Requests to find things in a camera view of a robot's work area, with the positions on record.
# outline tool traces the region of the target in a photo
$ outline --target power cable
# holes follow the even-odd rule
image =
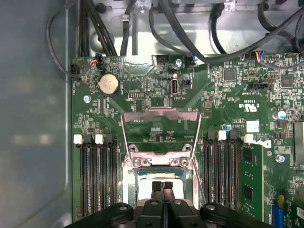
[[[151,30],[152,35],[160,44],[164,45],[166,48],[169,48],[183,56],[191,57],[191,55],[192,55],[191,53],[180,50],[179,48],[169,44],[166,40],[161,38],[160,35],[158,35],[158,33],[155,31],[155,28],[154,28],[154,16],[153,16],[152,8],[149,10],[149,25],[150,25],[150,30]]]
[[[129,15],[131,14],[131,10],[133,9],[135,3],[137,0],[130,0],[124,14]],[[128,49],[128,42],[129,42],[129,35],[130,35],[130,23],[128,21],[123,22],[123,41],[120,48],[120,56],[126,56],[127,55],[127,49]]]
[[[221,63],[221,62],[226,62],[231,59],[237,58],[238,56],[241,56],[245,53],[248,53],[252,50],[255,50],[259,48],[260,46],[264,45],[268,41],[270,41],[274,36],[276,36],[279,32],[284,30],[290,23],[292,23],[294,20],[296,20],[300,15],[304,13],[304,7],[300,8],[297,12],[295,12],[292,16],[290,16],[286,21],[284,21],[279,27],[277,27],[275,30],[270,32],[267,36],[263,37],[259,41],[251,44],[250,46],[236,51],[231,54],[227,54],[224,56],[219,56],[219,57],[205,57],[203,56],[200,51],[197,50],[197,48],[194,46],[192,41],[189,39],[187,36],[186,32],[184,29],[181,27],[180,23],[176,19],[168,0],[161,0],[160,1],[161,9],[164,12],[169,24],[171,25],[174,33],[176,36],[180,39],[180,41],[185,45],[189,51],[195,55],[198,59],[200,59],[202,62],[205,63],[210,63],[210,64],[216,64],[216,63]]]
[[[210,13],[210,19],[211,19],[211,36],[214,42],[215,47],[218,49],[218,51],[221,54],[227,54],[227,52],[224,50],[224,48],[221,46],[219,42],[219,38],[217,35],[217,21],[219,17],[222,15],[222,11],[224,10],[224,4],[215,4],[212,8],[212,11]]]
[[[265,5],[266,2],[268,0],[263,0],[263,2],[261,4],[259,4],[258,6],[258,10],[257,10],[257,18],[261,24],[261,26],[266,29],[268,32],[272,32],[273,30],[275,30],[277,27],[275,25],[273,25],[267,18],[266,15],[264,13],[265,11]],[[295,44],[295,38],[293,35],[291,35],[289,32],[282,30],[278,33],[279,36],[287,39],[291,46],[293,47],[293,51],[296,52],[297,48],[296,48],[296,44]]]
[[[71,8],[72,6],[75,5],[75,2],[71,2],[71,3],[66,3],[60,10],[58,10],[52,17],[50,17],[48,20],[47,20],[47,28],[46,28],[46,38],[47,38],[47,47],[49,49],[49,52],[55,62],[55,64],[57,65],[57,67],[64,73],[66,74],[67,76],[69,76],[72,80],[80,80],[80,78],[82,76],[84,76],[88,71],[89,69],[91,68],[91,65],[87,66],[81,74],[72,74],[68,71],[66,71],[66,69],[61,65],[61,63],[59,62],[57,56],[56,56],[56,53],[54,51],[54,48],[53,48],[53,45],[52,45],[52,40],[51,40],[51,25],[53,23],[53,21],[55,20],[55,18],[63,11]]]

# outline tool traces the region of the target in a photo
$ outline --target integrated circuit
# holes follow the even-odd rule
[[[212,102],[211,101],[205,101],[205,108],[212,108]]]
[[[281,87],[290,88],[293,87],[293,76],[282,76],[281,77]]]
[[[252,162],[253,156],[252,156],[251,149],[243,147],[242,159],[245,160],[245,161],[247,161],[247,162]]]
[[[224,69],[224,81],[235,81],[236,71],[235,69]]]
[[[252,200],[253,199],[253,190],[251,187],[244,185],[243,186],[243,193],[244,196],[248,199],[248,200]]]

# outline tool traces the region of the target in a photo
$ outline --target ram slot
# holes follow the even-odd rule
[[[87,154],[86,148],[80,148],[80,208],[82,218],[88,216]]]
[[[227,153],[224,154],[224,177],[225,177],[225,206],[230,208],[230,193],[229,193],[229,153],[230,143],[226,146]]]
[[[91,210],[92,213],[98,211],[98,167],[97,167],[97,149],[91,148]]]
[[[208,154],[208,143],[207,140],[203,140],[203,159],[204,159],[204,190],[207,202],[210,202],[210,188],[209,188],[209,154]]]
[[[207,164],[207,198],[208,202],[215,202],[215,183],[214,183],[214,142],[208,140],[207,142],[207,153],[206,153],[206,164]]]
[[[100,147],[96,148],[97,151],[97,211],[101,210],[101,172],[100,172]]]
[[[236,140],[236,151],[235,151],[235,210],[240,210],[240,172],[239,172],[239,163],[240,163],[240,156],[241,156],[241,148],[242,144],[240,140]]]
[[[101,161],[101,210],[105,209],[108,206],[108,189],[107,189],[107,185],[108,185],[108,181],[107,181],[107,168],[108,168],[108,163],[107,163],[107,159],[108,159],[108,155],[107,155],[107,147],[102,148],[102,154],[100,156]]]
[[[117,151],[115,146],[110,147],[110,179],[111,205],[117,203]]]
[[[92,214],[92,170],[91,170],[91,148],[86,148],[86,182],[87,182],[87,208],[88,208],[88,215]]]
[[[220,205],[225,205],[225,196],[224,196],[224,186],[225,186],[225,179],[224,179],[224,154],[226,153],[226,143],[225,141],[219,141],[217,144],[217,158],[215,159],[216,170],[217,170],[217,190],[216,195],[218,200],[216,203]]]
[[[230,140],[228,146],[228,201],[230,208],[233,210],[238,209],[239,202],[239,174],[238,174],[238,154],[239,154],[239,144],[237,140]]]
[[[218,142],[214,140],[213,143],[213,156],[214,156],[214,201],[215,203],[219,203],[219,176],[220,176],[220,172],[219,172],[219,145]]]

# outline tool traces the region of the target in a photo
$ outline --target green circuit board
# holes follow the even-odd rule
[[[182,61],[181,66],[176,65],[177,59]],[[77,58],[74,64],[84,69],[92,60]],[[266,55],[264,61],[284,66],[300,59],[297,54]],[[105,95],[98,84],[107,74],[119,81],[112,95]],[[172,107],[201,115],[195,156],[208,201],[268,224],[274,224],[273,206],[280,205],[285,227],[297,227],[288,222],[290,218],[303,224],[288,204],[296,190],[304,186],[304,164],[297,163],[294,145],[294,123],[303,121],[303,86],[303,69],[274,70],[250,57],[214,65],[182,56],[103,58],[102,69],[93,66],[81,81],[73,82],[73,135],[90,141],[102,134],[105,141],[113,142],[104,155],[97,149],[96,157],[90,159],[87,153],[93,153],[92,148],[84,158],[83,147],[74,145],[74,220],[124,201],[122,162],[126,149],[121,115]],[[278,116],[279,111],[286,117]],[[194,121],[159,117],[151,122],[127,123],[125,127],[129,144],[136,144],[141,152],[162,154],[181,151],[183,145],[194,140],[197,126]],[[227,139],[221,141],[219,131],[223,130]],[[88,159],[95,159],[96,172],[90,164],[84,168]],[[225,183],[226,177],[233,187]],[[88,187],[93,184],[97,185],[95,193]],[[134,205],[136,198],[133,200],[127,203]]]

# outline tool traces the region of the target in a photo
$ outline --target connector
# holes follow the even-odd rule
[[[272,206],[272,225],[276,228],[283,228],[284,211],[279,205]]]

